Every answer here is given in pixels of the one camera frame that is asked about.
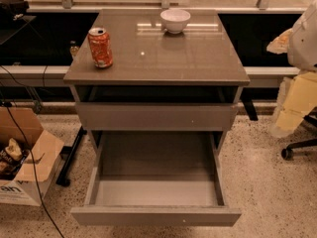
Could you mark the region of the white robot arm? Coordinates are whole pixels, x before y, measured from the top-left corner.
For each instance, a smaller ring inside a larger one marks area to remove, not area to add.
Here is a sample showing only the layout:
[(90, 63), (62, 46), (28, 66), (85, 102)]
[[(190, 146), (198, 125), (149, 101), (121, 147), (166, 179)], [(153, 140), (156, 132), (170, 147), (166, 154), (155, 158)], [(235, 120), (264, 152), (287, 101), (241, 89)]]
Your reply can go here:
[(317, 1), (313, 1), (294, 25), (271, 41), (266, 50), (287, 54), (299, 69), (280, 84), (269, 131), (276, 138), (291, 135), (304, 117), (317, 107)]

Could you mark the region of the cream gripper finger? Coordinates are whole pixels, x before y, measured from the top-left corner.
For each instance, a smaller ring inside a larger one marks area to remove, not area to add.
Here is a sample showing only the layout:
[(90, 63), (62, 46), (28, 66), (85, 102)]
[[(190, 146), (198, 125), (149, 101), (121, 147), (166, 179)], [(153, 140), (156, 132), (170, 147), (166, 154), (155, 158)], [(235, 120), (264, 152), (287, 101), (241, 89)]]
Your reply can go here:
[(291, 34), (292, 34), (291, 29), (285, 30), (283, 33), (281, 33), (278, 37), (276, 37), (273, 41), (271, 41), (267, 45), (266, 50), (270, 53), (277, 54), (277, 55), (286, 53)]
[(305, 72), (294, 78), (285, 77), (279, 87), (270, 133), (275, 138), (291, 135), (316, 107), (317, 73)]

